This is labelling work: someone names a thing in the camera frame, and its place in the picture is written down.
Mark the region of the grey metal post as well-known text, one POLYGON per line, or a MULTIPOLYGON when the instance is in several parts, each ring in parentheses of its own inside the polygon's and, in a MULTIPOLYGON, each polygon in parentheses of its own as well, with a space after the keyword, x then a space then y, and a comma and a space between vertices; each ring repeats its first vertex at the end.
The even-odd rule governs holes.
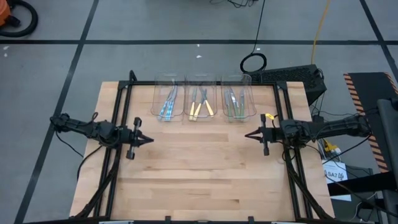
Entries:
POLYGON ((398 224, 398 98, 377 100, 391 170, 383 173, 382 192, 388 224, 398 224))

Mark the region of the black hazard striped platform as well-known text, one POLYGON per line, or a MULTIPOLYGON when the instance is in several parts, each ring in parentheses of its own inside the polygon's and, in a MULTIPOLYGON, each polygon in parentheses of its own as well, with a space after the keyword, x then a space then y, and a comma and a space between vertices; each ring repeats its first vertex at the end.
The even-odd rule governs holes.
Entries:
POLYGON ((367 116, 372 128, 373 135, 368 142, 379 171, 384 173, 392 170, 384 128, 377 112, 377 100, 397 97, 398 88, 386 72, 345 73, 343 78, 356 111, 367 116))

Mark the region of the black metal beam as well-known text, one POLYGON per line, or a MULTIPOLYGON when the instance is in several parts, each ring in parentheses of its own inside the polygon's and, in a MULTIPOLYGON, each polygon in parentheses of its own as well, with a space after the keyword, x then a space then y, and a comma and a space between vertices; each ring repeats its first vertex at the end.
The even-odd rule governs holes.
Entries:
POLYGON ((328 184, 330 196, 353 195, 354 193, 383 190, 398 190, 398 179, 396 179, 393 172, 384 172, 328 184))

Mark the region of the cream handled table knife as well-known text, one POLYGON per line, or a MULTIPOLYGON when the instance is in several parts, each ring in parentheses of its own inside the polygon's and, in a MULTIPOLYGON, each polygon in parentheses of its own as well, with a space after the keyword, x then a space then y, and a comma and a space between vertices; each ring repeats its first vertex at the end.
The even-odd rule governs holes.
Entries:
POLYGON ((201 106, 202 106, 202 104, 204 104, 204 101, 205 101, 206 91, 202 88, 200 89, 200 91, 201 91, 201 102, 198 104, 198 106, 195 110, 195 113, 193 115, 194 121, 196 121, 198 119, 198 116, 199 116, 200 110, 201 110, 201 106))
POLYGON ((191 108, 190 108, 190 115, 189 115, 189 120, 194 121, 194 112, 195 112, 195 102, 196 102, 196 97, 197 97, 197 90, 198 87, 195 87, 193 90, 192 94, 192 103, 191 103, 191 108))
POLYGON ((213 112, 213 110, 212 110, 212 108, 211 108, 211 106, 210 106, 210 104, 209 104, 209 102, 207 100, 207 91, 206 91, 206 89, 200 87, 200 91, 201 91, 201 94, 202 94, 202 103, 204 105, 206 105, 209 115, 211 117, 214 117, 214 112, 213 112))

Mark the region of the white paper label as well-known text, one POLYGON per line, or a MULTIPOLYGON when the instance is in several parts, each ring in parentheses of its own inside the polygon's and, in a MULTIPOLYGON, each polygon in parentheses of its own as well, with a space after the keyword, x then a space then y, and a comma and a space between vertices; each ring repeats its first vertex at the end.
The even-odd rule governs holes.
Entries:
MULTIPOLYGON (((333 182, 340 182, 344 180, 348 180, 348 175, 346 171, 346 165, 342 162, 329 161, 323 164, 323 170, 325 175, 327 176, 326 182, 328 184, 333 182)), ((346 202, 351 202, 351 195, 338 195, 331 196, 333 200, 341 200, 346 202)))

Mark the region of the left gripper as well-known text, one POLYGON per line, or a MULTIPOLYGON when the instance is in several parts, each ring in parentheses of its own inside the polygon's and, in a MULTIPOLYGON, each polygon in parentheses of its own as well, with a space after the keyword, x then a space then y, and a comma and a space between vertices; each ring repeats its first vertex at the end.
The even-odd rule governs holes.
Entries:
POLYGON ((139 117, 134 118, 134 128, 121 128, 118 146, 122 146, 123 144, 128 144, 129 149, 126 154, 126 158, 130 160, 134 160, 135 158, 135 148, 141 147, 144 144, 154 142, 154 139, 144 135, 141 133, 139 128, 141 127, 142 120, 139 117))

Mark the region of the teal white patterned knife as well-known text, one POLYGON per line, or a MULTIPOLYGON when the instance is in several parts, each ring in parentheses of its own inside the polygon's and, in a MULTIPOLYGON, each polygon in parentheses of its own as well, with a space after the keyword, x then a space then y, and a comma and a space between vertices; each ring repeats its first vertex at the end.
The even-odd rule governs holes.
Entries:
POLYGON ((167 113, 168 114, 167 115, 167 120, 168 121, 170 121, 172 119, 172 113, 173 113, 173 110, 174 110, 174 104, 175 104, 175 99, 177 97, 177 92, 178 92, 178 86, 176 85, 175 89, 174 89, 174 92, 173 92, 173 95, 172 95, 172 98, 170 100, 170 106, 169 106, 169 110, 168 110, 168 113, 167 113))
POLYGON ((174 85, 173 88, 172 88, 171 95, 168 97, 168 105, 167 105, 167 110, 166 110, 166 114, 165 114, 165 120, 166 121, 170 121, 171 120, 172 110, 173 110, 173 107, 174 107, 175 98, 177 96, 177 89, 178 89, 178 86, 174 85))
POLYGON ((169 90, 169 94, 167 95, 167 97, 164 100, 164 103, 162 104, 161 110, 159 111, 159 114, 158 114, 158 120, 159 121, 162 120, 162 119, 165 121, 165 114, 166 114, 167 105, 168 105, 168 97, 171 95, 172 88, 173 88, 174 85, 176 85, 174 80, 172 80, 172 84, 171 85, 167 85, 167 88, 169 88, 170 90, 169 90))

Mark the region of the orange vacuum cleaner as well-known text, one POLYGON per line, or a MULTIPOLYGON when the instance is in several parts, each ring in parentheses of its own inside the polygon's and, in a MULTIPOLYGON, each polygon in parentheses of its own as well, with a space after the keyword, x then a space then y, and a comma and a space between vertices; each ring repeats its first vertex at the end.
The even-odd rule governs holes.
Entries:
POLYGON ((11 15, 11 10, 7 0, 0 0, 0 27, 6 23, 6 19, 11 15))

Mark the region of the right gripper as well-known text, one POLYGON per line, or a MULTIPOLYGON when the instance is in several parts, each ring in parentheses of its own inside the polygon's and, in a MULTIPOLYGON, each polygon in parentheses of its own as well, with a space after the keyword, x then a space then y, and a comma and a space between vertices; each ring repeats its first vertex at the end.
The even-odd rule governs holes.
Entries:
POLYGON ((266 115, 260 114, 261 117, 261 127, 255 131, 252 131, 248 134, 245 134, 246 138, 254 139, 263 144, 263 153, 264 156, 268 156, 270 154, 268 142, 276 142, 277 141, 277 128, 267 128, 266 127, 266 115))

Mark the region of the black computer case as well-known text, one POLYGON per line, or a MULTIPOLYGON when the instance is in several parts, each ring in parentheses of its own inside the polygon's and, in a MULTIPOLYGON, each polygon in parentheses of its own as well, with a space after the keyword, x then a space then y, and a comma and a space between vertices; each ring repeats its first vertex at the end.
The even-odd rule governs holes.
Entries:
POLYGON ((248 75, 251 76, 252 83, 302 82, 309 105, 327 90, 323 72, 314 64, 262 70, 248 75))

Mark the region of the clear plastic bin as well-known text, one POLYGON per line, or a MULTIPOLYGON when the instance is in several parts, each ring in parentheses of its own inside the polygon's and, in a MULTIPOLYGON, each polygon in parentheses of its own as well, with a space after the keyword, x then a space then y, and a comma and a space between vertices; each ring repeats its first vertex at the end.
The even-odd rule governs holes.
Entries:
POLYGON ((217 108, 218 102, 218 94, 217 94, 217 87, 216 87, 216 77, 210 73, 197 73, 197 74, 190 74, 185 77, 185 108, 184 113, 187 115, 188 122, 205 122, 211 121, 215 118, 215 115, 218 112, 217 108), (214 112, 214 117, 211 117, 208 113, 208 109, 206 105, 202 104, 200 114, 196 121, 190 121, 190 108, 192 103, 192 94, 195 87, 198 87, 197 90, 197 97, 195 102, 195 110, 198 104, 201 102, 201 91, 200 87, 206 89, 207 91, 207 100, 214 112))
POLYGON ((252 116, 254 116, 257 113, 256 107, 254 105, 253 95, 252 95, 251 81, 252 81, 251 77, 247 74, 224 75, 221 77, 221 99, 222 99, 222 106, 223 106, 223 116, 224 116, 224 120, 226 122, 229 122, 229 121, 228 121, 225 97, 224 97, 224 89, 225 88, 227 88, 229 90, 229 88, 231 87, 233 89, 234 94, 237 98, 239 112, 241 109, 240 102, 239 102, 240 101, 240 91, 242 88, 245 89, 245 94, 244 94, 245 118, 244 119, 241 119, 241 118, 237 119, 235 117, 234 106, 233 106, 233 102, 231 100, 231 95, 229 92, 229 101, 230 101, 231 111, 232 111, 232 116, 231 116, 232 120, 229 123, 246 122, 246 121, 248 121, 249 118, 251 118, 252 116))
POLYGON ((167 85, 172 84, 174 80, 178 86, 177 97, 175 99, 172 119, 170 121, 160 120, 161 122, 179 122, 183 119, 185 108, 185 77, 178 73, 161 73, 155 77, 154 96, 152 100, 151 113, 157 118, 159 111, 162 108, 165 98, 169 94, 167 85))

